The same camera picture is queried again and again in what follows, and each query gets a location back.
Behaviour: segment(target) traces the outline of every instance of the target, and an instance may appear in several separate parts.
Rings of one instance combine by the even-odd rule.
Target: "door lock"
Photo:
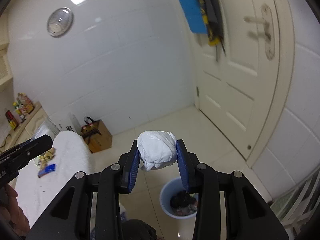
[[[262,18],[256,18],[251,16],[245,16],[244,21],[247,23],[263,24],[264,34],[266,36],[265,49],[266,56],[269,60],[272,60],[275,56],[275,38],[274,28],[272,21],[271,9],[268,5],[263,4],[261,6]]]

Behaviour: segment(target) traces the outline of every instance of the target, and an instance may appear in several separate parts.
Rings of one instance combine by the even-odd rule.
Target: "blue wrapper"
[[[55,164],[50,164],[48,166],[46,166],[44,169],[42,169],[41,171],[38,172],[38,177],[41,178],[42,176],[55,171],[56,170],[56,165]]]

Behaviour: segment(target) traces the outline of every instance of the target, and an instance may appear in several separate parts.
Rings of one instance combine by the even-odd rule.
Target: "floor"
[[[128,152],[132,142],[146,130],[172,132],[183,139],[189,152],[196,153],[199,161],[217,171],[231,173],[242,171],[266,201],[271,197],[255,173],[225,136],[194,106],[184,108],[162,118],[148,122],[113,137],[112,148],[94,154],[95,170],[116,163],[122,153]],[[161,188],[169,180],[180,176],[177,163],[162,170],[138,173],[135,188],[130,195],[120,195],[121,204],[127,209],[129,219],[140,219],[157,230],[166,240],[192,239],[195,219],[176,220],[166,215],[159,203]],[[221,210],[224,199],[221,196]],[[226,239],[225,214],[221,212],[221,239]]]

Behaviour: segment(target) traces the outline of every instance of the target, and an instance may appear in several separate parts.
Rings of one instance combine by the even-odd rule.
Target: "brown box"
[[[112,135],[102,120],[85,125],[82,127],[81,133],[92,153],[109,149],[112,146]]]

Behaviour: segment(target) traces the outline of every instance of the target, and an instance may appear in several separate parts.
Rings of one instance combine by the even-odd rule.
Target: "human hand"
[[[30,225],[27,217],[17,202],[18,193],[9,185],[5,185],[5,191],[9,198],[8,209],[0,207],[0,213],[9,222],[13,223],[13,230],[18,236],[26,236],[30,231]]]

